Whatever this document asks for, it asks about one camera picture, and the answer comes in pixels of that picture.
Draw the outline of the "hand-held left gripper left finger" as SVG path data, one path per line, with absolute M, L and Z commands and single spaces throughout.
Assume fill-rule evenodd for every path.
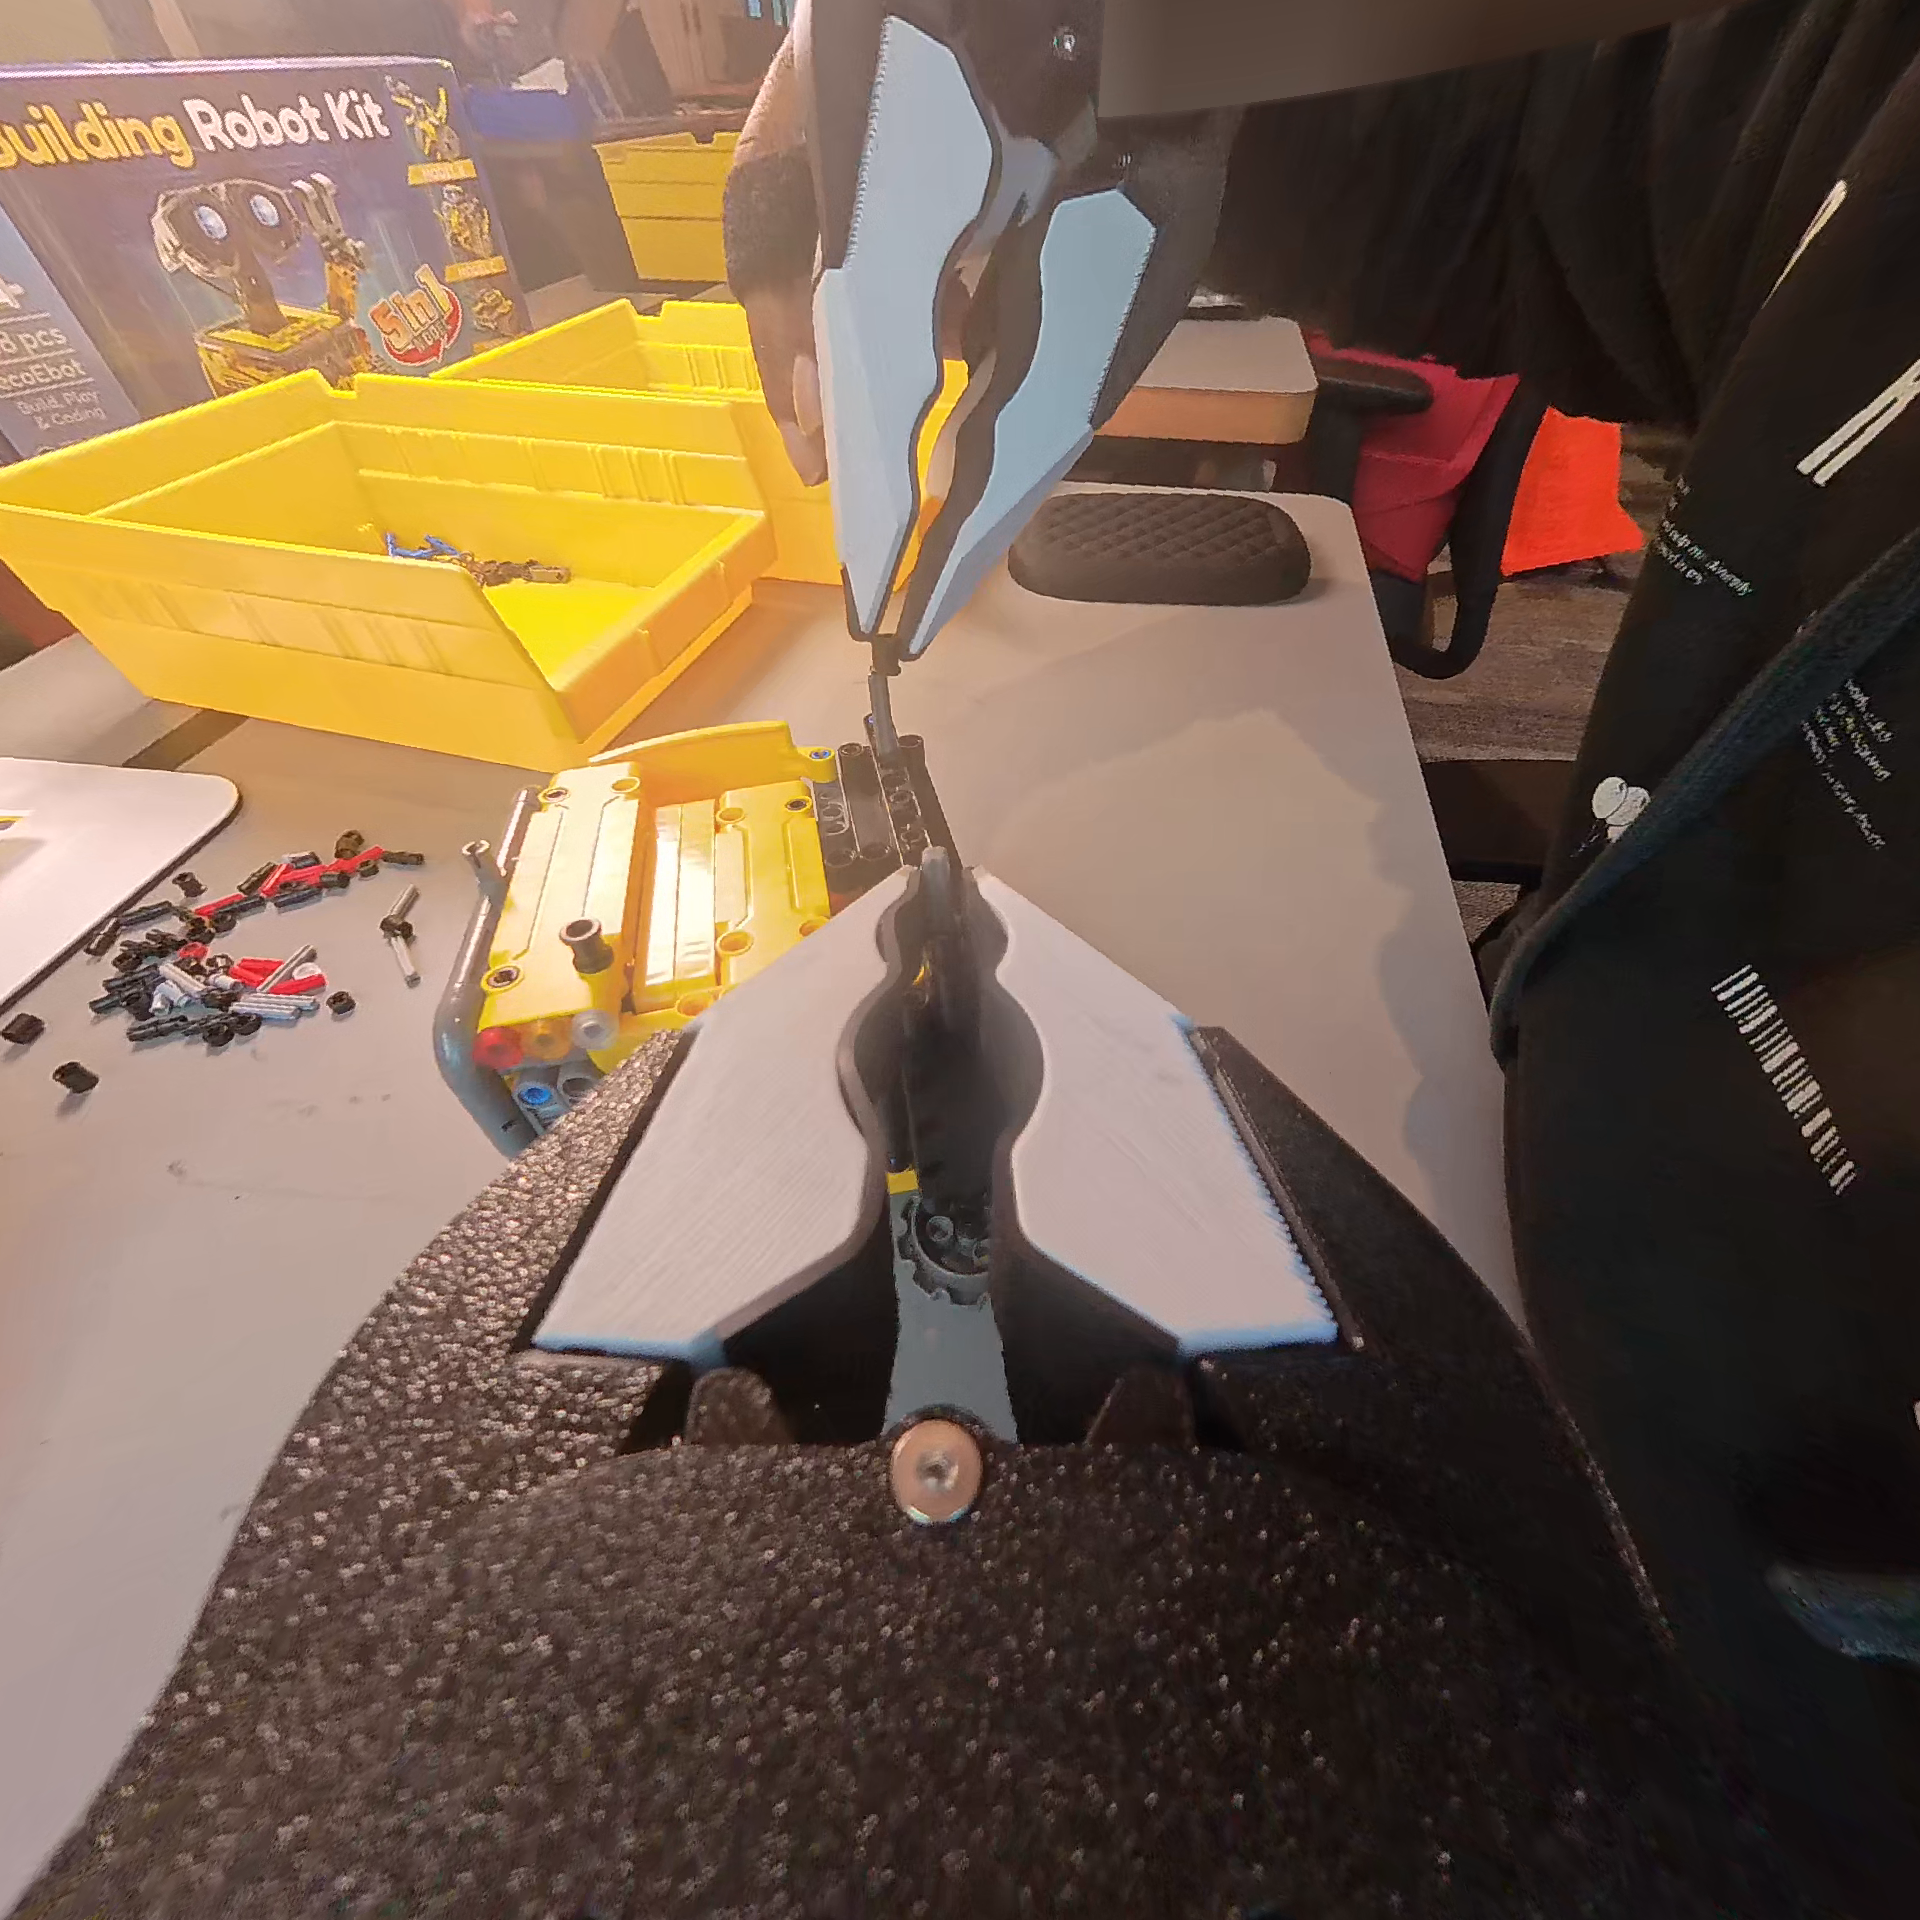
M 718 1362 L 876 1234 L 904 1164 L 904 866 L 718 996 L 602 1191 L 536 1349 Z

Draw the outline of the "yellow plastic box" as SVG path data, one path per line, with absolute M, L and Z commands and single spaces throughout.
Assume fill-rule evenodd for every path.
M 717 397 L 300 372 L 7 466 L 5 561 L 154 702 L 552 774 L 777 526 Z

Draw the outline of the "pile of small brick parts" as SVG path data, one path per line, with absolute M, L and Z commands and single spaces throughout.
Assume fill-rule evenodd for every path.
M 81 1106 L 101 1089 L 84 1047 L 242 1057 L 275 1034 L 350 1027 L 362 996 L 341 972 L 341 955 L 300 932 L 300 917 L 372 902 L 389 876 L 408 885 L 420 866 L 420 851 L 360 829 L 324 847 L 275 851 L 227 885 L 178 866 L 5 1008 L 5 1068 L 42 1054 L 55 1097 Z

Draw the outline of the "grey desk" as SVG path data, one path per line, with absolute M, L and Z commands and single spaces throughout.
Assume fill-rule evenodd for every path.
M 1507 1311 L 1501 1072 L 1353 519 L 1292 500 L 1281 611 L 1053 608 L 988 580 L 897 715 L 969 865 L 1188 1020 L 1228 1027 L 1372 1159 Z M 337 829 L 423 851 L 420 972 L 377 941 L 406 876 L 240 927 L 319 947 L 350 1020 L 131 1051 L 98 966 L 5 1054 L 5 1909 L 178 1663 L 319 1378 L 500 1171 L 440 1082 L 435 1001 L 475 909 L 461 845 L 524 770 L 242 722 L 196 757 L 242 811 L 209 885 Z

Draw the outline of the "blue printed kit box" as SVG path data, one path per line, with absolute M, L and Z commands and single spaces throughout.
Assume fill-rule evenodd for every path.
M 430 58 L 5 67 L 5 464 L 530 327 Z

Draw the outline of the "white document stand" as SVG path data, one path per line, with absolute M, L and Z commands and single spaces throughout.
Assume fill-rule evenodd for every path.
M 242 808 L 212 774 L 5 757 L 5 1008 Z

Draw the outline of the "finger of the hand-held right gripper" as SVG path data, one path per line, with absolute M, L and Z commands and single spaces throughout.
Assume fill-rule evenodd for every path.
M 949 438 L 945 500 L 913 563 L 895 648 L 919 659 L 1089 446 L 1156 223 L 1126 189 L 1012 226 L 982 281 L 988 351 Z
M 815 355 L 848 629 L 872 651 L 919 519 L 940 301 L 995 189 L 967 12 L 815 17 Z

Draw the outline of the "red plastic bin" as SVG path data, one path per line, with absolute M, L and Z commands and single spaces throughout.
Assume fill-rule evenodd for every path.
M 1357 514 L 1391 654 L 1415 677 L 1472 666 L 1544 397 L 1435 361 L 1310 341 L 1310 490 Z

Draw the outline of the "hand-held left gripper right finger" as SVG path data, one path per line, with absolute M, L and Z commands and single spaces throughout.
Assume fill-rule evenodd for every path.
M 969 936 L 1012 1408 L 1098 1412 L 1140 1362 L 1335 1349 L 1192 1024 L 995 876 Z

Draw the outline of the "black yellow toy brick vehicle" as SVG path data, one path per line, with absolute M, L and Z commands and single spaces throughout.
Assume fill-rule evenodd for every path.
M 435 1034 L 466 1110 L 528 1140 L 524 1164 L 435 1241 L 510 1344 L 536 1349 L 694 1020 L 904 866 L 919 870 L 904 941 L 909 1145 L 882 1219 L 852 1260 L 731 1337 L 718 1362 L 674 1361 L 694 1373 L 878 1373 L 904 1297 L 982 1297 L 992 1171 L 972 1140 L 992 1092 L 972 1054 L 972 876 L 924 743 L 882 743 L 878 720 L 838 749 L 783 722 L 661 734 L 524 797 Z

